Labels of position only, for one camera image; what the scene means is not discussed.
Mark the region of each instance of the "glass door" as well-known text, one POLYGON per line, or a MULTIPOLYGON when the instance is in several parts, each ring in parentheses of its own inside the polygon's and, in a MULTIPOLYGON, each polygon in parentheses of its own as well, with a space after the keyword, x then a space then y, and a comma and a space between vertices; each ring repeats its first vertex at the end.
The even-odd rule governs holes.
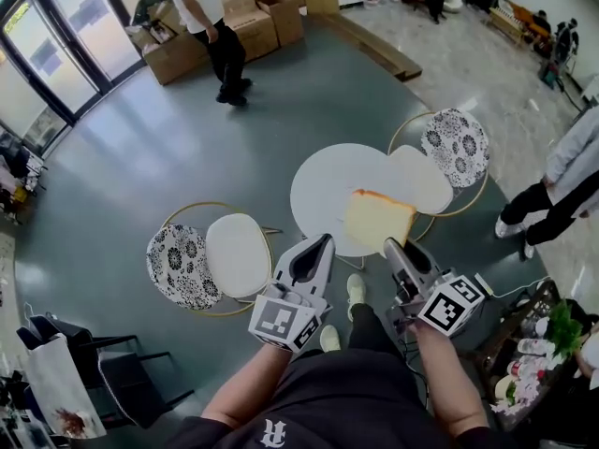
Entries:
MULTIPOLYGON (((31 115, 41 118, 43 128, 27 116, 14 118, 19 127, 9 129, 38 154, 58 136, 57 126, 73 126, 144 66, 124 31, 129 16, 121 0, 0 0, 0 9, 0 50, 12 73, 47 105, 31 115)), ((0 121, 8 111, 0 108, 0 121)))

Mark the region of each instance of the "marble floor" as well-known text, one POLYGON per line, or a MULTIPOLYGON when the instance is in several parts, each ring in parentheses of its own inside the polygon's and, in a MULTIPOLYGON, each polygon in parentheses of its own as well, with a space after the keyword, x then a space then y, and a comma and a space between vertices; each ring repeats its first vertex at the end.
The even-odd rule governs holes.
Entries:
MULTIPOLYGON (((350 8, 344 16, 414 59, 424 69, 408 88, 431 109, 470 111, 487 129, 491 175, 508 198, 538 181, 551 147, 577 110, 537 77, 540 59, 485 25, 486 14, 466 7, 435 25, 428 13, 404 4, 350 8)), ((576 90, 569 89, 575 101, 576 90)), ((542 217, 536 214, 530 221, 542 217)), ((569 294, 581 268, 599 267, 599 218, 579 220, 561 238, 539 246, 548 273, 569 294)), ((584 306, 599 311, 599 294, 584 306)))

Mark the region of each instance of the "bread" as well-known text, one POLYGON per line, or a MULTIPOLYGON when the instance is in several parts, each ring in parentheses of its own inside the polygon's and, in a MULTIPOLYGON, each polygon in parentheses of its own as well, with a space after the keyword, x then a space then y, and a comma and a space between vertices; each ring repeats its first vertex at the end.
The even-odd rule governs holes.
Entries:
POLYGON ((415 214, 416 208, 411 205, 374 191, 356 190, 345 212, 345 233, 385 256, 386 239, 405 244, 415 214))

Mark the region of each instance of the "hand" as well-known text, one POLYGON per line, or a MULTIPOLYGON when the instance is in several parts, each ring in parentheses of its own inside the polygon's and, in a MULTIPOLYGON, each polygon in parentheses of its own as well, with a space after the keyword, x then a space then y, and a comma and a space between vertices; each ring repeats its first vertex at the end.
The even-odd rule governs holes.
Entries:
POLYGON ((553 188, 553 186, 555 186, 555 182, 551 181, 547 175, 543 177, 543 184, 547 189, 553 188))
POLYGON ((218 30, 216 30, 214 25, 206 29, 206 35, 208 35, 208 43, 214 43, 218 40, 218 30))

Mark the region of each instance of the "green plant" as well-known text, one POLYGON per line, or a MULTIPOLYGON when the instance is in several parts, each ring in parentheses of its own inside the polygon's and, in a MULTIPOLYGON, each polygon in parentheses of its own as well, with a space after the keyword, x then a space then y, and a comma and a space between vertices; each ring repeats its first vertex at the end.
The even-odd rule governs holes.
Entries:
POLYGON ((565 301, 561 301, 549 315, 547 339, 555 344, 553 355, 562 355, 568 358, 580 348, 580 334, 582 324, 572 319, 570 308, 565 301))
POLYGON ((507 391, 505 391, 505 398, 509 402, 510 406, 516 405, 516 383, 513 381, 507 387, 507 391))

